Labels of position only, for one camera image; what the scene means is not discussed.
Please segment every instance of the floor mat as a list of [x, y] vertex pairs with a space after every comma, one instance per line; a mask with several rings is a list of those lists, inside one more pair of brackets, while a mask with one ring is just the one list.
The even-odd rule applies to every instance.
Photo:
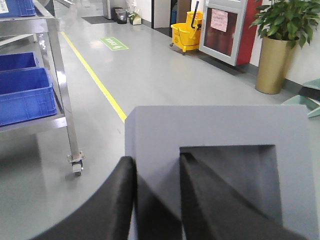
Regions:
[[86, 20], [90, 24], [111, 24], [115, 23], [112, 19], [106, 19], [103, 16], [84, 16], [82, 17], [84, 20]]

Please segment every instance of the black trash bin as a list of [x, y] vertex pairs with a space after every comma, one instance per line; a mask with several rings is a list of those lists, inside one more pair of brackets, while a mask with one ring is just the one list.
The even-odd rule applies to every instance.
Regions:
[[116, 9], [123, 9], [123, 8], [117, 6], [117, 7], [113, 7], [113, 8], [111, 9], [111, 17], [112, 17], [113, 21], [115, 21], [115, 22], [118, 21]]

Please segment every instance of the epoxy floor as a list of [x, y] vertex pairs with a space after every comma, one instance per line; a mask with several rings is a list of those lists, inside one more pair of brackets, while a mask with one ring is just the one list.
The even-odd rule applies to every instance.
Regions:
[[[284, 90], [277, 95], [260, 93], [253, 76], [231, 75], [201, 60], [198, 52], [183, 56], [177, 47], [169, 47], [169, 37], [145, 25], [90, 25], [81, 17], [101, 16], [101, 2], [73, 2], [72, 9], [55, 3], [60, 30], [126, 115], [136, 106], [273, 105], [292, 96]], [[84, 171], [74, 177], [67, 163], [70, 149], [65, 128], [0, 142], [0, 240], [29, 239], [68, 216], [97, 190], [124, 155], [124, 123], [64, 37], [59, 37], [78, 145], [86, 155]], [[100, 41], [103, 37], [115, 37], [129, 49], [111, 51]], [[0, 54], [27, 51], [39, 51], [31, 38], [0, 47]], [[309, 120], [317, 196], [319, 120]]]

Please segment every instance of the blue plastic crate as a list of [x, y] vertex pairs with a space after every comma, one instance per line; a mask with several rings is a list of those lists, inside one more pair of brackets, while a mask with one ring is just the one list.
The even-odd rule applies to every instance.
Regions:
[[56, 113], [53, 84], [43, 67], [0, 72], [0, 126]]
[[34, 52], [0, 55], [0, 71], [38, 67], [39, 60]]
[[36, 15], [33, 0], [0, 0], [0, 18]]

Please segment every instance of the floor sticker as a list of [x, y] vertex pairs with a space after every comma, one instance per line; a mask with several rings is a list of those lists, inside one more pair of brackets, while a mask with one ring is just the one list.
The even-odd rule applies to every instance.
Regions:
[[113, 36], [100, 38], [100, 41], [107, 45], [107, 47], [112, 51], [129, 49]]

